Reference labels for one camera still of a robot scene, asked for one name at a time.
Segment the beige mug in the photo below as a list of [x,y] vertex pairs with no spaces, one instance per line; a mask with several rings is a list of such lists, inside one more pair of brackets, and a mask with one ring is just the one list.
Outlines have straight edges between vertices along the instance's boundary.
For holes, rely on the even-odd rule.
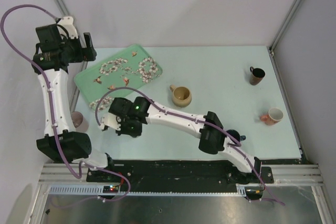
[[172,102],[175,106],[185,108],[192,102],[192,94],[187,87],[170,85],[170,90],[172,92]]

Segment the pink ribbed mug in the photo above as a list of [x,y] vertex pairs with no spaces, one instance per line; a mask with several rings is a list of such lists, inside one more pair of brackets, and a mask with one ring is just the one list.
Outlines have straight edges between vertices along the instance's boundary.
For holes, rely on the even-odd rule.
[[89,123],[82,113],[74,111],[71,113],[71,119],[77,132],[85,133],[88,130]]

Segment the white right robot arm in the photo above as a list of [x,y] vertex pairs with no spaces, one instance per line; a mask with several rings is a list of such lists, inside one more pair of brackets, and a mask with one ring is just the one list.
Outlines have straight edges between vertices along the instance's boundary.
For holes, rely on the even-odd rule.
[[194,136],[200,140],[199,150],[211,155],[224,155],[250,183],[261,177],[261,160],[240,148],[240,140],[224,130],[214,112],[188,114],[145,97],[136,97],[133,102],[126,98],[115,98],[108,113],[101,119],[103,130],[112,128],[118,135],[131,137],[141,136],[145,124],[164,125]]

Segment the brown mug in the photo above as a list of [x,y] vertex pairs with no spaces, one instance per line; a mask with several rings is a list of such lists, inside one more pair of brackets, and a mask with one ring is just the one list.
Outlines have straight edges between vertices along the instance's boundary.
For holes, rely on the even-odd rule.
[[253,86],[259,84],[266,75],[265,71],[261,68],[254,68],[251,66],[249,70],[250,70],[249,83]]

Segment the orange cup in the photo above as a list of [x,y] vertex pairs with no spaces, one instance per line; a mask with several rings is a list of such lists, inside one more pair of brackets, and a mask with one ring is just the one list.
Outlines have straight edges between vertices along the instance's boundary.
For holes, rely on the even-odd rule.
[[279,108],[271,108],[265,115],[260,117],[260,120],[266,125],[275,125],[283,119],[283,112]]

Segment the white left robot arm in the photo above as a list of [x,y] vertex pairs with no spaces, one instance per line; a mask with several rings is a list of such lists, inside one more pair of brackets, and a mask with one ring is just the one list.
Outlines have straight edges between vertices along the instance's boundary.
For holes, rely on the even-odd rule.
[[45,108],[44,137],[36,141],[37,148],[55,163],[85,163],[98,170],[104,181],[112,181],[117,174],[112,158],[92,148],[89,136],[76,130],[68,101],[69,64],[94,61],[97,56],[90,34],[84,34],[83,47],[75,26],[63,20],[37,27],[36,33],[39,43],[32,67],[43,91]]

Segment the blue mug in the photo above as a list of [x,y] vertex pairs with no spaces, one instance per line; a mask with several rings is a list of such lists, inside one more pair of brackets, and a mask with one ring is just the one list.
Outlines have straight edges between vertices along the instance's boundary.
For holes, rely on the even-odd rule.
[[245,135],[240,135],[238,131],[233,130],[233,129],[228,130],[227,133],[240,143],[246,139]]

